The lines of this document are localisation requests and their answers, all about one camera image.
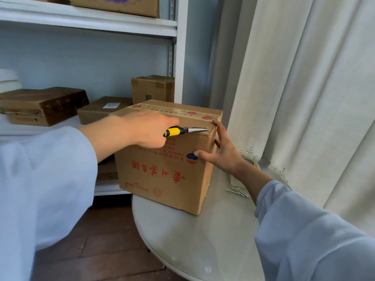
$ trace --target floor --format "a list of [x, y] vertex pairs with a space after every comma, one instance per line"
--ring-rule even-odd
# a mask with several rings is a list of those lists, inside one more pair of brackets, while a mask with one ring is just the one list
[[32, 281], [184, 281], [147, 250], [130, 194], [99, 196], [71, 233], [38, 251]]

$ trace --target printed packing tape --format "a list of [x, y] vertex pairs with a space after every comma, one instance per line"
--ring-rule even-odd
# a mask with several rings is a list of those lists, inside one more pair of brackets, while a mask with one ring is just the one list
[[199, 119], [199, 120], [205, 120], [205, 121], [211, 121], [212, 119], [219, 119], [219, 115], [215, 114], [208, 114], [203, 112], [196, 112], [191, 110], [185, 110], [185, 109], [178, 109], [178, 108], [167, 108], [164, 106], [154, 106], [147, 103], [139, 103], [132, 106], [128, 106], [127, 108], [133, 108], [133, 109], [150, 109], [150, 110], [156, 110], [162, 113], [166, 113], [169, 115], [176, 115], [180, 117], [186, 117], [186, 118], [193, 118], [193, 119]]

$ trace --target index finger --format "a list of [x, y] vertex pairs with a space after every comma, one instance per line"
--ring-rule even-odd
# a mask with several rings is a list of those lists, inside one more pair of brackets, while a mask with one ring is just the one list
[[172, 127], [172, 126], [178, 126], [180, 124], [180, 120], [177, 117], [169, 117], [166, 116], [167, 120], [167, 126]]
[[213, 120], [213, 124], [215, 124], [218, 127], [218, 134], [220, 138], [220, 142], [225, 144], [226, 142], [229, 141], [228, 133], [227, 130], [225, 129], [224, 125], [218, 121], [218, 120]]

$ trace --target shelf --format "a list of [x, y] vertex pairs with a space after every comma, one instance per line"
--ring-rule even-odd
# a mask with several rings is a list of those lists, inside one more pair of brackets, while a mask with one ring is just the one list
[[61, 27], [177, 36], [177, 22], [33, 0], [0, 0], [0, 20]]
[[78, 116], [69, 118], [51, 127], [11, 124], [5, 114], [0, 114], [0, 136], [37, 135], [64, 126], [79, 127]]
[[116, 194], [130, 194], [130, 192], [120, 189], [119, 181], [117, 179], [96, 182], [94, 196]]

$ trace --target metal nail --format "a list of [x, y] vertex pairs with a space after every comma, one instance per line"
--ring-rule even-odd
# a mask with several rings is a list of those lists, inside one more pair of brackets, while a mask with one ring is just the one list
[[232, 187], [232, 189], [237, 192], [238, 194], [241, 194], [243, 197], [245, 197], [245, 195], [243, 195], [241, 192], [239, 192], [237, 189], [235, 189], [234, 187]]
[[236, 190], [239, 191], [240, 193], [242, 193], [243, 195], [245, 195], [246, 197], [250, 197], [250, 195], [247, 194], [247, 193], [246, 193], [245, 191], [243, 191], [242, 189], [237, 188]]
[[227, 189], [227, 190], [230, 191], [230, 192], [236, 193], [236, 194], [238, 194], [238, 195], [242, 195], [242, 194], [238, 193], [237, 191], [233, 191], [233, 190], [230, 190], [230, 189]]

